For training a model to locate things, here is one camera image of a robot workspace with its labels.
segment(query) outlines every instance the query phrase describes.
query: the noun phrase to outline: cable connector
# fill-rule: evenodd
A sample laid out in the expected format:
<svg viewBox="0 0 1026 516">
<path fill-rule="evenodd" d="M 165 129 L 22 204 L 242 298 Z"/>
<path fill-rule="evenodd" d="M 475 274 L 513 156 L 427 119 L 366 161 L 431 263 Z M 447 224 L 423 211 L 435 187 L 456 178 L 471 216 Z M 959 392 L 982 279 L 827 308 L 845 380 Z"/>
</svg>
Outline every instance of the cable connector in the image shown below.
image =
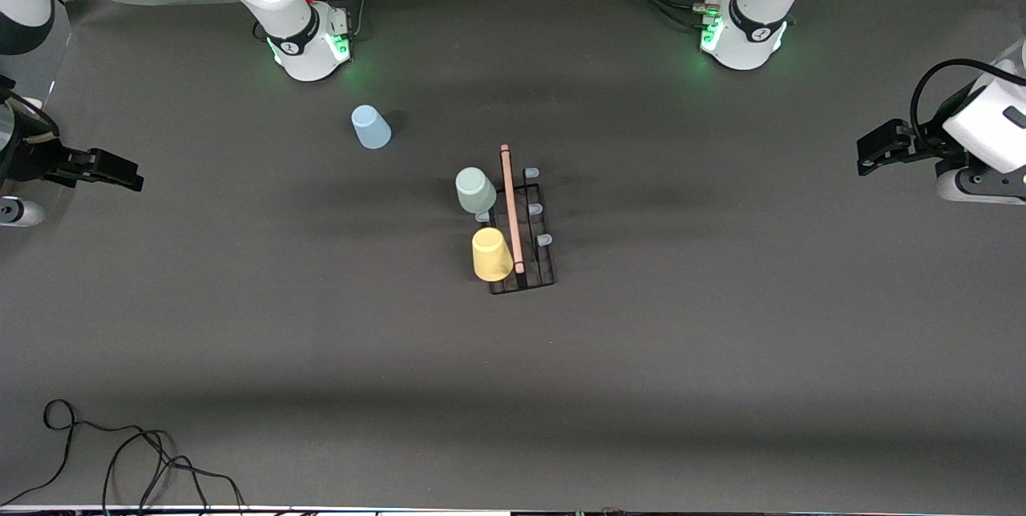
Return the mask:
<svg viewBox="0 0 1026 516">
<path fill-rule="evenodd" d="M 714 2 L 696 2 L 692 4 L 692 12 L 700 12 L 702 15 L 719 16 L 719 6 Z"/>
</svg>

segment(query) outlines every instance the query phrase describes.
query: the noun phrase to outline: dark gray tabletop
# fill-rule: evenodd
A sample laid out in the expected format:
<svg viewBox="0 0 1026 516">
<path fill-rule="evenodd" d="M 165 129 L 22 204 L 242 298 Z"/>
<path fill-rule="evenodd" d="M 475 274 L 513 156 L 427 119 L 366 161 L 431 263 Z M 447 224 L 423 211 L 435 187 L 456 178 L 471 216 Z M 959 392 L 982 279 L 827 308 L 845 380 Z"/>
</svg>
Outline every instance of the dark gray tabletop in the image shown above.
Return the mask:
<svg viewBox="0 0 1026 516">
<path fill-rule="evenodd" d="M 3 495 L 56 466 L 65 397 L 253 504 L 1022 513 L 1026 215 L 855 165 L 926 68 L 1020 37 L 1016 2 L 795 14 L 740 74 L 639 0 L 370 0 L 355 62 L 301 84 L 242 5 L 79 8 L 51 114 L 147 185 L 33 185 L 47 223 L 0 233 Z M 452 180 L 502 143 L 560 281 L 491 297 Z M 120 439 L 25 502 L 98 502 Z M 123 462 L 130 503 L 152 459 Z"/>
</svg>

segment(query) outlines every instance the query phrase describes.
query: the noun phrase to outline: green led light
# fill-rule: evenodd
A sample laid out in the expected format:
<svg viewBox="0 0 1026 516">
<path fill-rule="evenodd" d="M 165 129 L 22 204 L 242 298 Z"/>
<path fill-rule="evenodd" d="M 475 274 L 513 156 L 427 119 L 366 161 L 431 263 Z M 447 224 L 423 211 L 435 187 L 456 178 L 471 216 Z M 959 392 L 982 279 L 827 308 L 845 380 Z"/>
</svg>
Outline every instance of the green led light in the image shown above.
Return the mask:
<svg viewBox="0 0 1026 516">
<path fill-rule="evenodd" d="M 324 41 L 327 42 L 328 48 L 331 50 L 331 55 L 334 55 L 334 58 L 339 63 L 349 59 L 349 41 L 345 35 L 324 34 Z"/>
<path fill-rule="evenodd" d="M 777 35 L 777 42 L 775 42 L 775 44 L 773 44 L 774 51 L 777 51 L 777 49 L 780 49 L 780 44 L 781 44 L 781 42 L 784 41 L 784 31 L 787 31 L 787 21 L 784 21 L 784 25 L 781 26 L 781 28 L 780 28 L 780 35 Z"/>
<path fill-rule="evenodd" d="M 718 16 L 710 26 L 706 28 L 706 35 L 702 38 L 702 48 L 706 51 L 714 51 L 719 42 L 719 35 L 723 33 L 723 18 Z"/>
<path fill-rule="evenodd" d="M 274 53 L 274 63 L 281 66 L 281 56 L 278 56 L 278 49 L 274 48 L 274 44 L 271 42 L 271 38 L 267 38 L 267 45 L 271 48 L 271 53 Z"/>
</svg>

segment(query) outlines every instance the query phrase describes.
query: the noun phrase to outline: light blue cup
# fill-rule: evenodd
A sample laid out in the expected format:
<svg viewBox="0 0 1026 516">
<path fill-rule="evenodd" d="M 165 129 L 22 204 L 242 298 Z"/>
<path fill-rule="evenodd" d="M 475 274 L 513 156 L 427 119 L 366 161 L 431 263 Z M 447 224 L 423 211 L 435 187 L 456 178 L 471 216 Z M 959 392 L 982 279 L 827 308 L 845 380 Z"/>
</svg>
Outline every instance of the light blue cup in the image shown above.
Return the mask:
<svg viewBox="0 0 1026 516">
<path fill-rule="evenodd" d="M 457 174 L 456 194 L 460 205 L 470 213 L 487 212 L 496 205 L 496 187 L 476 166 L 464 168 Z"/>
<path fill-rule="evenodd" d="M 371 106 L 360 106 L 353 110 L 353 129 L 356 130 L 356 138 L 360 145 L 367 150 L 377 150 L 388 144 L 392 140 L 392 128 L 388 126 L 385 118 Z"/>
</svg>

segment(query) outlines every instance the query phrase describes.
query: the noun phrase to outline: black wire rack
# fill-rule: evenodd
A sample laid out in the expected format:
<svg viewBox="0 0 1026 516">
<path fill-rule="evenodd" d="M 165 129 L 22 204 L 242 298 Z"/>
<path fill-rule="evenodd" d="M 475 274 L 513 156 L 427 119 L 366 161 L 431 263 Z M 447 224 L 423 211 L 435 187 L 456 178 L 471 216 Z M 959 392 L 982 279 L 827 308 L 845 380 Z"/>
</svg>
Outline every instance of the black wire rack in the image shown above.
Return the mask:
<svg viewBox="0 0 1026 516">
<path fill-rule="evenodd" d="M 517 206 L 518 228 L 523 252 L 524 273 L 516 272 L 506 276 L 505 280 L 488 282 L 488 291 L 492 295 L 502 295 L 517 291 L 526 291 L 551 286 L 556 283 L 556 270 L 552 261 L 552 246 L 540 245 L 539 236 L 549 235 L 549 224 L 546 220 L 545 198 L 542 187 L 537 183 L 528 183 L 527 169 L 520 173 L 520 185 L 514 185 L 513 196 Z M 482 227 L 496 228 L 509 234 L 509 212 L 506 210 L 506 188 L 497 189 L 496 205 L 488 210 L 488 221 L 481 222 Z M 531 215 L 531 204 L 542 205 L 541 213 Z"/>
</svg>

